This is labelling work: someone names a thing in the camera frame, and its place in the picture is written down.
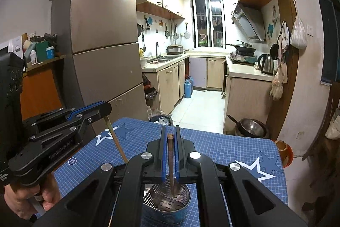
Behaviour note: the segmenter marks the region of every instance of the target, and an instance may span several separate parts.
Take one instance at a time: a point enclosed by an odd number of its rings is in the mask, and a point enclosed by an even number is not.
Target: faucet
[[[158,47],[158,42],[156,42],[156,58],[158,57],[158,51],[157,51],[157,47]]]

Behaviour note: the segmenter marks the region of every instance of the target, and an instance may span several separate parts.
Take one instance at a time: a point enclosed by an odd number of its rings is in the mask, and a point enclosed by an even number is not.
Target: ceiling light
[[[211,2],[211,7],[221,8],[221,3],[219,1],[212,1]]]

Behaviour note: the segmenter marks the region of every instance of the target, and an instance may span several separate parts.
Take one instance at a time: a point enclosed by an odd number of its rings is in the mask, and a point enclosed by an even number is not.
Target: grid pattern tablecloth
[[[126,139],[123,136],[119,136],[118,139],[128,159],[144,152],[149,141],[159,139],[162,128],[157,123],[130,118],[117,120],[112,126],[124,126],[127,130]],[[167,127],[167,133],[173,133],[173,128]],[[181,137],[193,141],[196,151],[209,156],[214,162],[223,165],[228,165],[235,160],[252,165],[257,158],[261,160],[261,152],[268,158],[279,155],[277,147],[271,140],[228,136],[185,128],[181,128]],[[65,196],[105,162],[113,165],[124,163],[114,141],[108,135],[108,131],[103,131],[100,136],[95,137],[77,152],[74,157],[56,170],[55,177],[62,196]],[[280,159],[278,159],[277,164],[282,169]],[[272,175],[275,177],[263,180],[262,184],[269,188],[285,204],[288,204],[284,172],[273,171]],[[188,186],[191,192],[188,216],[182,223],[176,226],[191,227],[200,225],[196,185],[189,184]],[[141,226],[165,227],[168,225],[143,216]]]

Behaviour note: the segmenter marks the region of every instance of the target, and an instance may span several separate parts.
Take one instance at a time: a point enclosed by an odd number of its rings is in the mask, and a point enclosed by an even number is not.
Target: human hand
[[[15,212],[19,217],[30,219],[32,214],[37,213],[35,208],[29,203],[28,199],[41,192],[44,199],[42,203],[45,211],[51,209],[60,199],[60,191],[54,175],[50,173],[44,184],[26,188],[20,184],[9,184],[5,186],[5,201],[8,207]]]

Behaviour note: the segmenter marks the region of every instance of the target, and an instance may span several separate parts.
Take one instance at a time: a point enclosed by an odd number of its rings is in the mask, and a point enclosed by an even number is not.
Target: refrigerator
[[[66,54],[55,73],[66,108],[103,100],[112,104],[111,122],[148,120],[136,23],[136,0],[52,0],[51,33]],[[103,119],[89,126],[85,141],[104,129]]]

